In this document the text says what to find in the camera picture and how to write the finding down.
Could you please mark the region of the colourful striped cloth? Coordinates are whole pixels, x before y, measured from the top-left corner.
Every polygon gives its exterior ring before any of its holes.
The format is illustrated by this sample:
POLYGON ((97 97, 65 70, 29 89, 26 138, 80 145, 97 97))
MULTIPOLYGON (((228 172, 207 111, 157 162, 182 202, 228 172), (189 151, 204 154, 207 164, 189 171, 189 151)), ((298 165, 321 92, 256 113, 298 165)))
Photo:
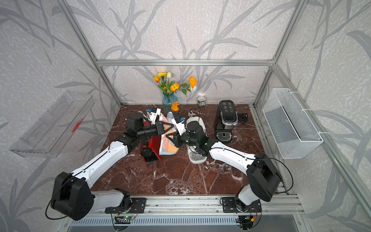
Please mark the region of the colourful striped cloth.
MULTIPOLYGON (((162 116, 161 121, 172 123, 173 119, 174 119, 174 115, 172 111, 170 111, 168 112, 166 118, 162 116)), ((160 156, 175 155, 179 151, 179 148, 177 148, 174 145, 174 143, 166 137, 166 134, 173 133, 173 132, 177 132, 177 128, 175 126, 171 130, 169 130, 168 132, 166 132, 165 134, 161 136, 161 143, 160 143, 160 148, 159 148, 160 156)))

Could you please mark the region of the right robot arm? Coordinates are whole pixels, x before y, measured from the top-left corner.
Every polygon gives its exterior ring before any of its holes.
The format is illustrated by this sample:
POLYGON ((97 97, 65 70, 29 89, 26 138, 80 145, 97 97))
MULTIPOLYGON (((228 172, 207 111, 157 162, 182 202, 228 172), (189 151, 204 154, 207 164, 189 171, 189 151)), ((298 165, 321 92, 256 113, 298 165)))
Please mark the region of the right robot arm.
POLYGON ((188 145, 202 156, 210 156, 245 173, 249 184, 236 195, 244 205, 249 206, 258 199, 269 202, 278 193, 276 190, 282 175, 272 162, 274 158, 264 153, 254 155, 230 148, 208 137, 197 121, 187 124, 182 132, 167 133, 166 137, 178 148, 188 145))

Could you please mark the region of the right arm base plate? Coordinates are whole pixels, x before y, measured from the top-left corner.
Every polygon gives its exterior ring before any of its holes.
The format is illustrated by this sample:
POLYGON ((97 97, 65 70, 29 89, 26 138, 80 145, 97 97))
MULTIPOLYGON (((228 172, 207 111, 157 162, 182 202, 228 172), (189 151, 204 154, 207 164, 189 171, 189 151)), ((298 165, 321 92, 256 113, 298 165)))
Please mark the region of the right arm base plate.
POLYGON ((222 197, 220 199, 220 204, 223 207, 224 213, 261 213, 261 203, 260 200, 256 200, 250 205, 244 204, 237 197, 222 197))

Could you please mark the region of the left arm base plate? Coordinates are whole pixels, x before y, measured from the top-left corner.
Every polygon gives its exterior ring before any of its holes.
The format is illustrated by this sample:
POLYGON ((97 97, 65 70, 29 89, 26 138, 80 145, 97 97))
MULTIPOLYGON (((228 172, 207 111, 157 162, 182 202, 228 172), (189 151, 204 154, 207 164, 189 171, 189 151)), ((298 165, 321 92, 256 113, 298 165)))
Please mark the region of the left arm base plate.
POLYGON ((105 209, 105 214, 143 214, 146 206, 146 198, 134 197, 124 199, 123 202, 117 207, 108 207, 105 209))

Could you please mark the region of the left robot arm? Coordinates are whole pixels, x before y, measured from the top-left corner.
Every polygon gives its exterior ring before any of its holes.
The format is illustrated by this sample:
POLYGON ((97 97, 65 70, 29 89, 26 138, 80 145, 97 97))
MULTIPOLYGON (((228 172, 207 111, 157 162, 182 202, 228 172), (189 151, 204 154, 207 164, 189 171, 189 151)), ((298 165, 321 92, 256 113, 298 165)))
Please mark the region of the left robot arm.
POLYGON ((121 189, 91 191, 97 180, 117 161, 130 154, 140 143, 161 136, 175 127, 152 115, 151 121, 141 113, 128 117, 125 131, 95 158, 71 173, 62 172, 54 181, 48 207, 64 217, 80 220, 91 211, 109 208, 127 210, 131 206, 130 194, 121 189))

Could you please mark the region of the red coffee machine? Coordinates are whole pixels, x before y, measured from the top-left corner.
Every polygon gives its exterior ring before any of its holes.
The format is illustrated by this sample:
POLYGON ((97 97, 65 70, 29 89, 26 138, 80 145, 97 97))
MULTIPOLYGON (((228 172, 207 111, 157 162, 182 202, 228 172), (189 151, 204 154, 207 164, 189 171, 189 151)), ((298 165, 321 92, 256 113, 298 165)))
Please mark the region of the red coffee machine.
POLYGON ((143 126, 137 131, 137 135, 140 138, 140 154, 145 162, 160 160, 157 154, 158 149, 155 148, 153 141, 153 138, 158 136, 157 125, 151 125, 144 118, 141 118, 141 121, 143 126))

